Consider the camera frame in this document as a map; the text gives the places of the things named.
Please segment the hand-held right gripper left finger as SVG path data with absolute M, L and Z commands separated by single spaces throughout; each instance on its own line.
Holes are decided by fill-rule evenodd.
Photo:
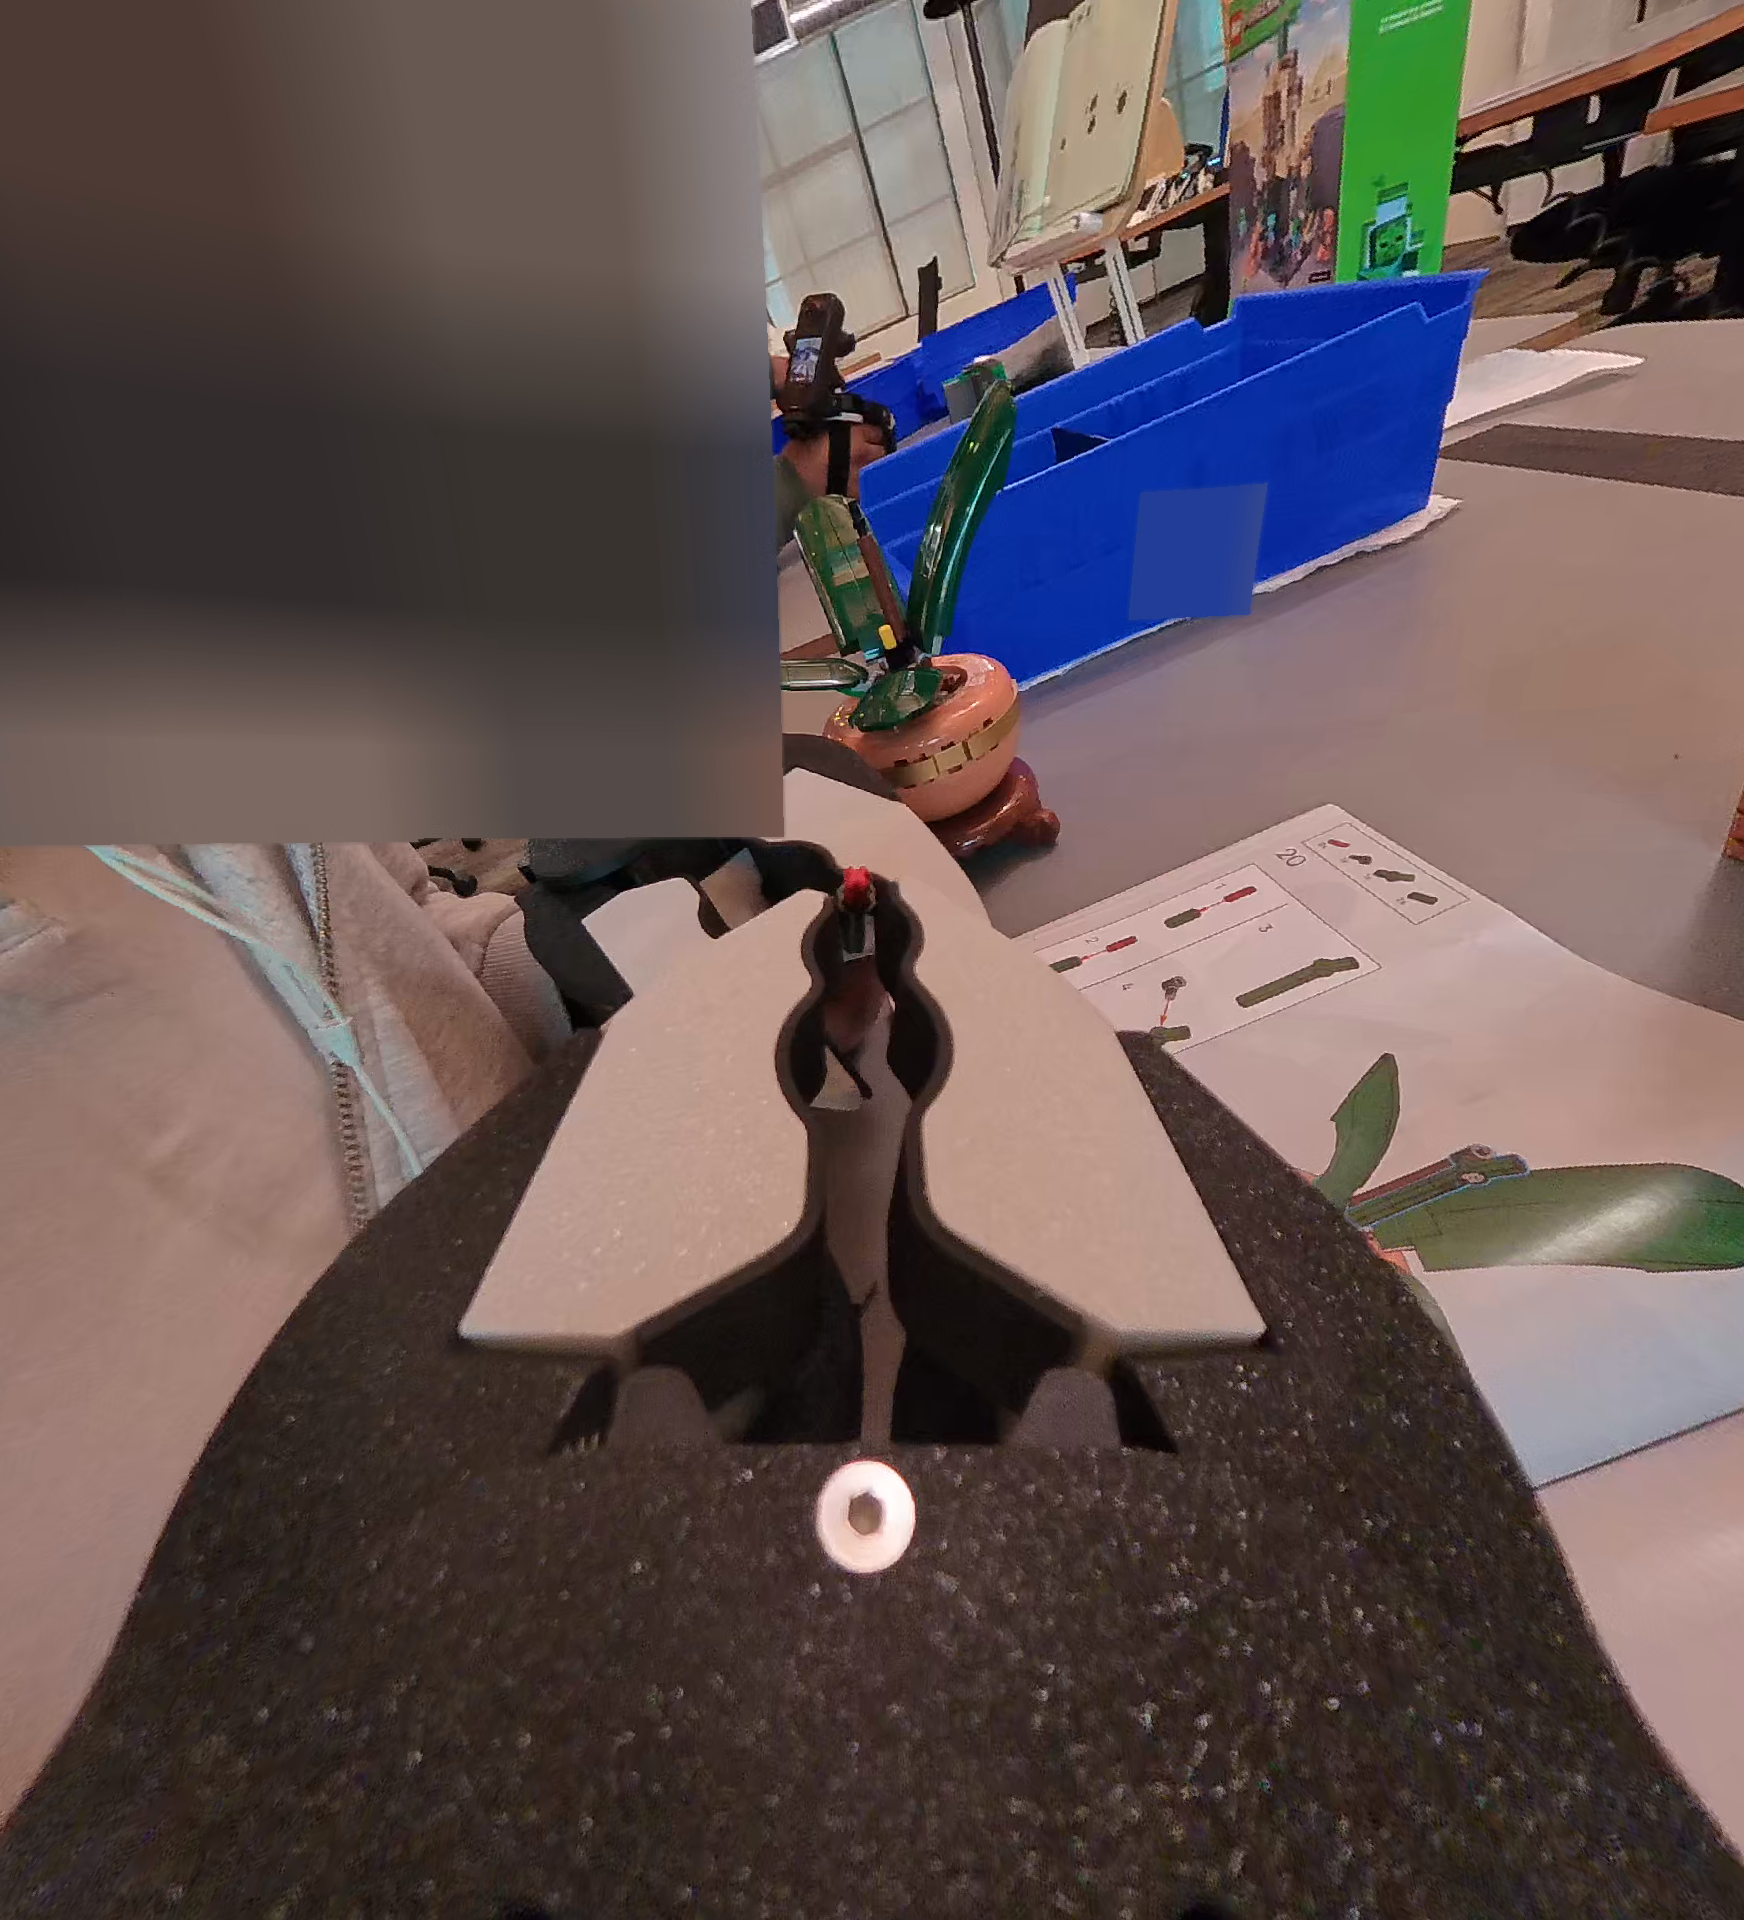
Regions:
M 635 1352 L 815 1226 L 812 1107 L 846 1087 L 821 1016 L 834 905 L 791 894 L 698 935 L 610 1016 L 460 1338 Z

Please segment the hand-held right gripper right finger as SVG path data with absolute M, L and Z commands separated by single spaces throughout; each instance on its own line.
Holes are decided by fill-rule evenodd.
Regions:
M 922 879 L 882 898 L 913 1345 L 1252 1345 L 1265 1319 L 1114 1028 Z

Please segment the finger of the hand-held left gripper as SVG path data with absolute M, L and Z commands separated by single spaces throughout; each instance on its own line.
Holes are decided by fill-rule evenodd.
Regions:
M 582 917 L 624 986 L 640 995 L 677 964 L 754 917 L 749 875 L 667 875 L 630 885 Z
M 870 947 L 892 947 L 908 927 L 900 905 L 923 887 L 928 907 L 946 919 L 961 914 L 980 932 L 995 927 L 973 881 L 908 804 L 806 768 L 783 776 L 785 843 L 826 851 L 836 868 L 866 868 L 874 907 L 864 916 Z

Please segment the person's left forearm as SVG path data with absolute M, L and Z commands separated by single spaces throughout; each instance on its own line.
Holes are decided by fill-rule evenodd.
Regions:
M 526 938 L 522 902 L 503 892 L 456 895 L 427 875 L 405 841 L 358 841 L 372 881 L 364 916 L 374 938 L 413 980 L 446 995 L 486 995 L 531 1063 L 539 1063 L 571 1032 L 571 1014 L 547 967 Z

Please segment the grey desk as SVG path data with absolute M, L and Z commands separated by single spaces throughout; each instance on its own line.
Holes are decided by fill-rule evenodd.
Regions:
M 1744 1023 L 1744 497 L 1449 466 L 1448 532 L 1058 701 L 1084 900 L 1347 804 L 1604 971 Z M 1106 837 L 1111 804 L 1187 824 Z M 923 1451 L 806 1607 L 757 1782 L 788 1915 L 1744 1915 L 1744 1407 L 1534 1484 L 1293 1166 L 1139 1061 L 1277 1350 L 1150 1368 L 1172 1451 Z

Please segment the toy brick orchid pot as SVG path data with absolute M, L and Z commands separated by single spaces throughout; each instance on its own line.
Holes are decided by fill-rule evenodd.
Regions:
M 821 736 L 887 780 L 955 860 L 999 843 L 1044 849 L 1060 834 L 1020 756 L 1016 679 L 999 659 L 946 650 L 1013 438 L 1008 374 L 993 359 L 973 372 L 976 405 L 942 469 L 905 591 L 854 497 L 821 491 L 796 511 L 791 542 L 831 647 L 781 656 L 781 689 L 838 696 Z

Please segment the blue plastic bin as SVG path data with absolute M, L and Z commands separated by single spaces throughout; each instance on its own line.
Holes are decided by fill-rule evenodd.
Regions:
M 1244 296 L 1016 396 L 942 647 L 1028 685 L 1418 515 L 1482 279 Z
M 928 333 L 898 357 L 880 359 L 870 369 L 851 372 L 860 344 L 841 359 L 843 383 L 886 404 L 894 416 L 894 444 L 905 444 L 923 428 L 949 419 L 947 385 L 969 366 L 997 359 L 1026 339 L 1037 339 L 1055 323 L 1052 293 L 1032 287 L 973 316 Z M 777 407 L 772 423 L 772 449 L 781 453 L 783 433 Z

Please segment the open instruction booklet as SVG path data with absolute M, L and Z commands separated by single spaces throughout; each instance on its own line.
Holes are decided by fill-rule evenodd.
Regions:
M 1340 806 L 1022 933 L 1424 1289 L 1548 1484 L 1744 1409 L 1744 1021 Z

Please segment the white foam sheet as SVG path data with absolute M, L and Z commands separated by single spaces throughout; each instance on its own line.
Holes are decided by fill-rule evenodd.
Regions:
M 1252 596 L 1263 597 L 1275 593 L 1284 587 L 1289 587 L 1298 582 L 1304 582 L 1328 568 L 1359 560 L 1366 556 L 1376 556 L 1391 547 L 1404 546 L 1421 534 L 1430 532 L 1446 518 L 1454 515 L 1460 509 L 1460 500 L 1448 493 L 1433 491 L 1424 507 L 1395 520 L 1394 523 L 1368 534 L 1359 540 L 1343 542 L 1328 552 L 1321 552 L 1310 560 L 1299 562 L 1284 572 L 1271 574 L 1253 584 Z
M 1593 348 L 1500 348 L 1460 364 L 1442 431 L 1456 433 L 1484 419 L 1546 404 L 1587 381 L 1623 377 L 1645 359 Z

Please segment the beige display board on stand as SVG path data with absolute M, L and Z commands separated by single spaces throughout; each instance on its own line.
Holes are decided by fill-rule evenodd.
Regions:
M 1116 251 L 1151 179 L 1182 149 L 1163 97 L 1176 2 L 1032 2 L 1013 60 L 987 261 L 1037 278 L 1074 369 L 1088 361 L 1065 265 Z

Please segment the green toy set box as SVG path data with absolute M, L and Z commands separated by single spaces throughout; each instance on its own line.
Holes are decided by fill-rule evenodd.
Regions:
M 1226 2 L 1227 281 L 1435 273 L 1468 2 Z

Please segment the group of black office chairs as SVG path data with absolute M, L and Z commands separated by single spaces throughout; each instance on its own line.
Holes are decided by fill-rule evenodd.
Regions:
M 1661 163 L 1558 198 L 1508 230 L 1521 263 L 1567 286 L 1607 272 L 1604 326 L 1744 319 L 1739 156 Z

